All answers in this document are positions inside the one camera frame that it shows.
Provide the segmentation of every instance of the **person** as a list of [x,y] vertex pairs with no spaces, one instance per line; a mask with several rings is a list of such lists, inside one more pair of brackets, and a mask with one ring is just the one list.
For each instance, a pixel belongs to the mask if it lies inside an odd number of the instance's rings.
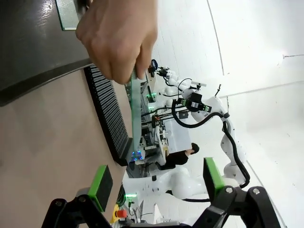
[[197,144],[191,143],[191,145],[192,145],[191,149],[170,153],[166,157],[166,164],[164,164],[163,166],[160,166],[158,163],[156,163],[156,165],[160,170],[169,170],[169,169],[174,169],[176,165],[186,164],[189,156],[197,153],[200,150]]
[[107,79],[128,83],[134,67],[143,79],[157,39],[157,0],[94,0],[76,36]]

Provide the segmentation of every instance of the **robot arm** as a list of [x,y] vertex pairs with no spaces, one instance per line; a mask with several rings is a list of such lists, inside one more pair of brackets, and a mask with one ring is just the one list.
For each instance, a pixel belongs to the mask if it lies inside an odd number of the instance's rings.
[[[183,81],[178,80],[175,72],[170,71],[168,68],[161,68],[158,74],[164,77],[169,87],[179,86],[181,90],[182,98],[172,101],[172,115],[178,124],[187,128],[194,128],[203,125],[216,115],[221,118],[223,132],[225,133],[221,141],[221,148],[230,159],[230,163],[224,168],[225,177],[235,179],[241,187],[248,185],[250,176],[243,165],[246,161],[246,153],[236,137],[235,127],[221,100],[216,96],[203,100],[199,90],[201,86],[206,86],[205,84],[192,82],[192,84],[196,85],[195,90],[194,87],[187,86],[183,84]],[[189,125],[180,121],[175,113],[176,104],[182,104],[191,111],[192,117],[198,123]]]

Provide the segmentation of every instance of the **table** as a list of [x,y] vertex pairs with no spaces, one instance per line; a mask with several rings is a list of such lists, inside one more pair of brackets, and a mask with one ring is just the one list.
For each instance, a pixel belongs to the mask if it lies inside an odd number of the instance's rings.
[[[114,88],[131,137],[126,91]],[[113,178],[110,220],[125,167],[112,159],[82,70],[0,107],[0,145],[0,227],[40,227],[50,202],[72,200],[101,164]]]
[[[81,17],[86,1],[75,3]],[[75,31],[62,31],[55,0],[7,1],[0,15],[0,106],[91,64]]]

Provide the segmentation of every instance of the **finger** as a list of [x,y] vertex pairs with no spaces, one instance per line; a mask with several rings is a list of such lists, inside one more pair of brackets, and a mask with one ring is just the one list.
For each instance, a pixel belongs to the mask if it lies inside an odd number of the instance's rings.
[[126,84],[130,81],[136,59],[129,59],[125,62],[113,62],[111,65],[112,78],[119,84]]
[[99,54],[95,54],[94,51],[92,51],[91,48],[87,49],[88,54],[90,56],[90,59],[92,62],[97,66],[102,73],[102,75],[109,80],[112,80],[112,74],[111,74],[111,67],[110,67],[110,62],[105,58],[106,53],[102,54],[103,50],[99,51]]
[[144,43],[141,46],[140,54],[136,59],[136,72],[140,79],[144,78],[144,72],[151,63],[152,48],[153,45],[145,45]]

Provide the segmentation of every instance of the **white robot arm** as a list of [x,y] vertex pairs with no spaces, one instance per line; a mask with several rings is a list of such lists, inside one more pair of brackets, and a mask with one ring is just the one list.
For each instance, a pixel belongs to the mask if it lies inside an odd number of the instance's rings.
[[[163,72],[160,74],[165,78],[166,84],[169,87],[175,86],[181,90],[182,98],[172,100],[172,115],[176,122],[181,126],[188,128],[195,128],[203,125],[212,117],[218,116],[223,122],[222,131],[225,133],[221,141],[221,148],[229,157],[230,163],[224,168],[224,182],[225,185],[233,187],[240,186],[241,188],[249,184],[250,176],[244,166],[246,161],[246,153],[243,151],[239,140],[235,134],[235,128],[231,122],[230,115],[226,111],[221,100],[216,96],[203,100],[202,95],[199,94],[201,83],[194,83],[195,87],[183,84],[178,80],[175,73],[168,68],[162,68]],[[175,113],[177,104],[184,105],[191,111],[192,117],[198,122],[197,124],[186,124],[179,120]],[[153,194],[164,194],[168,190],[172,191],[173,196],[178,199],[186,199],[193,195],[207,193],[204,179],[193,178],[190,176],[188,170],[184,167],[177,167],[166,174],[148,178],[138,179],[124,179],[123,186],[126,193],[136,194],[138,200],[141,201],[143,197]]]
[[[241,187],[248,185],[249,174],[246,171],[243,163],[246,161],[246,153],[244,152],[242,145],[236,137],[235,127],[231,121],[230,115],[222,104],[221,100],[213,96],[208,100],[203,100],[200,94],[200,87],[206,86],[202,83],[192,82],[196,86],[183,84],[182,80],[178,80],[174,71],[170,71],[169,68],[161,68],[158,74],[165,78],[166,84],[171,87],[179,87],[181,90],[182,99],[172,102],[172,114],[175,120],[182,126],[188,128],[194,128],[203,125],[210,120],[213,116],[219,116],[223,121],[224,136],[221,141],[221,148],[224,153],[229,157],[230,163],[225,166],[224,174],[227,178],[235,179]],[[190,111],[192,117],[198,122],[198,124],[188,125],[181,122],[176,114],[174,106],[176,104],[183,104]]]

